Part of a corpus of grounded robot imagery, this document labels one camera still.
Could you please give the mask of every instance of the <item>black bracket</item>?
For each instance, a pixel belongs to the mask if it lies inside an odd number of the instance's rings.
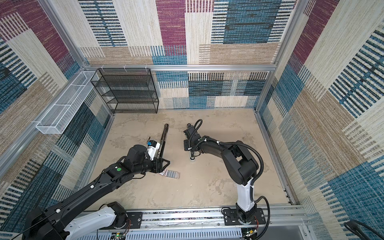
[[[139,229],[140,226],[141,226],[141,221],[142,221],[143,213],[142,212],[127,212],[127,215],[128,215],[128,219],[131,220],[131,229]],[[115,229],[115,228],[109,226],[109,227],[104,227],[104,228],[101,228],[101,229],[102,230],[110,230],[110,229]]]
[[[238,220],[236,209],[223,209],[223,213],[224,213],[224,223],[226,226],[242,225]],[[263,209],[261,208],[256,209],[255,217],[259,222],[259,225],[263,225],[266,223]],[[257,221],[255,219],[252,219],[251,225],[257,225]]]

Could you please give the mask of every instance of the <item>beige floor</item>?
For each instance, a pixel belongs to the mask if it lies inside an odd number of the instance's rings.
[[[183,131],[187,123],[194,124],[200,118],[201,136],[220,141],[241,140],[261,154],[265,168],[255,182],[255,198],[264,195],[271,204],[288,202],[251,109],[159,110],[157,114],[116,114],[91,179],[126,155],[133,145],[145,145],[149,136],[160,141],[165,123],[169,124],[169,131],[163,157],[171,161],[169,170],[180,172],[180,179],[147,173],[143,179],[127,182],[102,197],[89,210],[113,201],[127,209],[234,205],[236,184],[223,160],[202,154],[191,162],[189,153],[184,151]]]

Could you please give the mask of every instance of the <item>white wire basket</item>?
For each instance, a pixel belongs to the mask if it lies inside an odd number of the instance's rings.
[[[98,80],[94,71],[82,71],[47,111],[36,128],[43,134],[62,134]]]

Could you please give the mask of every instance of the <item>wire mesh basket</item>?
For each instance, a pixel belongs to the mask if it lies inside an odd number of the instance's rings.
[[[36,128],[43,134],[62,134],[92,90],[94,71],[82,71],[47,111]]]
[[[95,76],[91,83],[113,113],[157,113],[159,98],[149,69],[99,68]]]

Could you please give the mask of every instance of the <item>black mesh rack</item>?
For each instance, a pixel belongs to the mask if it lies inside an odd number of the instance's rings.
[[[95,74],[99,80],[91,82],[113,113],[157,113],[159,98],[150,69],[99,68]]]

